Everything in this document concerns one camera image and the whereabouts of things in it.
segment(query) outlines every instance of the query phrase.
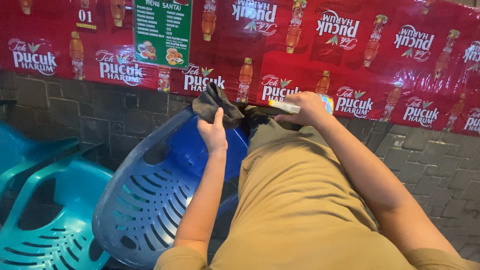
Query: number 01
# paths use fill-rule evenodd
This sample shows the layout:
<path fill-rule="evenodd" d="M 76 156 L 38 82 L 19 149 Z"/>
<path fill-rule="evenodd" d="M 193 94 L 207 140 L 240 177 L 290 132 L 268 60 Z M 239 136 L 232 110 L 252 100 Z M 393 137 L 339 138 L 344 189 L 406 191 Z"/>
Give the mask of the number 01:
<path fill-rule="evenodd" d="M 88 21 L 89 23 L 92 22 L 92 12 L 91 11 L 88 11 L 86 12 L 88 14 Z M 84 10 L 79 10 L 78 11 L 78 18 L 80 19 L 80 21 L 85 21 L 85 11 Z"/>

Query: blue plastic chair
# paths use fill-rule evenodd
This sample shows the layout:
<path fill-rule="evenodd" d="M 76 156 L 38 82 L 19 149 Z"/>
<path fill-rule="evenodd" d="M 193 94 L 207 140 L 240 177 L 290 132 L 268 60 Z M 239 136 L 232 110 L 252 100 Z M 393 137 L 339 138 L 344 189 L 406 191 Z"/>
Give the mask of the blue plastic chair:
<path fill-rule="evenodd" d="M 19 191 L 33 172 L 78 145 L 78 138 L 37 142 L 0 121 L 0 197 L 8 189 Z"/>
<path fill-rule="evenodd" d="M 0 269 L 99 270 L 107 262 L 106 252 L 93 260 L 89 253 L 94 208 L 113 172 L 82 158 L 91 149 L 48 165 L 27 179 L 0 232 Z M 41 228 L 20 229 L 18 222 L 32 194 L 51 179 L 55 179 L 53 201 L 63 206 L 61 212 Z"/>
<path fill-rule="evenodd" d="M 247 138 L 239 129 L 226 130 L 225 179 L 239 175 Z M 147 163 L 151 154 L 161 162 Z M 189 106 L 132 150 L 108 183 L 95 209 L 93 232 L 100 245 L 122 263 L 154 267 L 173 244 L 180 219 L 200 183 L 208 159 Z M 220 211 L 233 206 L 224 201 Z"/>

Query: teal plastic chair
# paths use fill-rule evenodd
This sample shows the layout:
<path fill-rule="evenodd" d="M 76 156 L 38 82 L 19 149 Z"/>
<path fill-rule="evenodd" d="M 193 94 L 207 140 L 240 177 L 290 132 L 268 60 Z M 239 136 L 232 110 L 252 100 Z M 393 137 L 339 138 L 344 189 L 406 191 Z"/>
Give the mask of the teal plastic chair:
<path fill-rule="evenodd" d="M 78 145 L 78 138 L 37 142 L 0 121 L 0 197 L 8 189 L 19 191 L 33 172 L 60 153 Z"/>
<path fill-rule="evenodd" d="M 99 270 L 109 254 L 92 258 L 95 205 L 113 172 L 83 158 L 93 148 L 70 155 L 35 172 L 25 182 L 0 232 L 2 270 Z M 20 217 L 32 194 L 55 179 L 53 201 L 63 206 L 49 224 L 24 231 Z"/>

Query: gray cloth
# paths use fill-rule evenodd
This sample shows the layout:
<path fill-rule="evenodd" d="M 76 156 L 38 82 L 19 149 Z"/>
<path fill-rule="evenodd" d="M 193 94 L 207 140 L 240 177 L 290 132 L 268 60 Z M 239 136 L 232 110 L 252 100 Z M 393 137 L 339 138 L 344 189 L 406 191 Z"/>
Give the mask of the gray cloth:
<path fill-rule="evenodd" d="M 228 101 L 227 96 L 220 87 L 210 82 L 200 96 L 193 100 L 193 112 L 199 117 L 213 124 L 218 107 L 223 108 L 223 126 L 225 129 L 238 127 L 244 117 L 240 110 Z"/>

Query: orange bottle illustration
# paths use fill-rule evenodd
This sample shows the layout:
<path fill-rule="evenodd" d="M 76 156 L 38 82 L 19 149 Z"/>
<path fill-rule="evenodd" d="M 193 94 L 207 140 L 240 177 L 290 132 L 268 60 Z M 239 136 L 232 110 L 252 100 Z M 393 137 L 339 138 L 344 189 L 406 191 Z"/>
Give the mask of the orange bottle illustration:
<path fill-rule="evenodd" d="M 19 0 L 20 7 L 25 15 L 30 15 L 30 9 L 32 8 L 33 0 Z"/>
<path fill-rule="evenodd" d="M 303 17 L 303 9 L 307 6 L 306 0 L 294 0 L 292 7 L 292 19 L 288 25 L 287 34 L 287 52 L 293 53 L 295 46 L 298 44 L 301 32 L 301 18 Z"/>
<path fill-rule="evenodd" d="M 388 122 L 392 117 L 392 111 L 395 108 L 395 104 L 398 101 L 398 98 L 402 94 L 402 85 L 401 82 L 394 83 L 395 88 L 388 94 L 387 104 L 385 105 L 385 110 L 380 118 L 380 122 Z"/>
<path fill-rule="evenodd" d="M 114 19 L 114 25 L 121 27 L 122 20 L 125 17 L 125 0 L 110 0 L 110 9 Z"/>
<path fill-rule="evenodd" d="M 158 88 L 159 92 L 170 93 L 170 70 L 169 66 L 158 66 Z"/>
<path fill-rule="evenodd" d="M 216 1 L 217 0 L 205 0 L 202 32 L 204 33 L 204 40 L 206 41 L 210 41 L 213 31 L 215 31 Z"/>
<path fill-rule="evenodd" d="M 442 54 L 438 57 L 437 63 L 435 64 L 435 78 L 439 78 L 442 70 L 447 67 L 448 61 L 450 60 L 450 53 L 452 52 L 452 47 L 455 44 L 455 39 L 460 35 L 458 30 L 452 29 L 447 37 L 447 43 L 445 44 Z"/>
<path fill-rule="evenodd" d="M 80 0 L 80 7 L 83 9 L 87 9 L 90 5 L 90 0 Z"/>
<path fill-rule="evenodd" d="M 252 59 L 245 58 L 245 63 L 240 70 L 237 102 L 248 103 L 248 90 L 250 88 L 250 83 L 252 82 L 252 75 Z"/>
<path fill-rule="evenodd" d="M 75 80 L 84 80 L 84 46 L 80 40 L 78 32 L 72 32 L 70 41 L 70 57 L 72 58 L 72 67 Z"/>
<path fill-rule="evenodd" d="M 388 21 L 388 17 L 383 14 L 378 14 L 376 16 L 375 22 L 373 23 L 373 31 L 370 35 L 370 39 L 367 43 L 367 49 L 364 54 L 363 66 L 370 66 L 370 62 L 375 58 L 378 52 L 378 47 L 380 46 L 380 38 L 382 37 L 382 32 L 384 30 L 384 24 Z"/>
<path fill-rule="evenodd" d="M 320 78 L 315 88 L 315 93 L 317 94 L 326 94 L 328 87 L 330 86 L 330 72 L 328 70 L 324 71 L 324 75 Z"/>
<path fill-rule="evenodd" d="M 435 1 L 436 0 L 425 0 L 425 3 L 423 4 L 423 14 L 428 14 L 428 11 L 430 11 L 430 5 Z"/>
<path fill-rule="evenodd" d="M 460 95 L 460 100 L 453 106 L 450 112 L 450 117 L 448 118 L 447 125 L 443 131 L 450 132 L 450 130 L 452 130 L 453 125 L 455 124 L 455 120 L 462 113 L 463 107 L 465 106 L 465 97 L 466 96 L 464 93 Z"/>

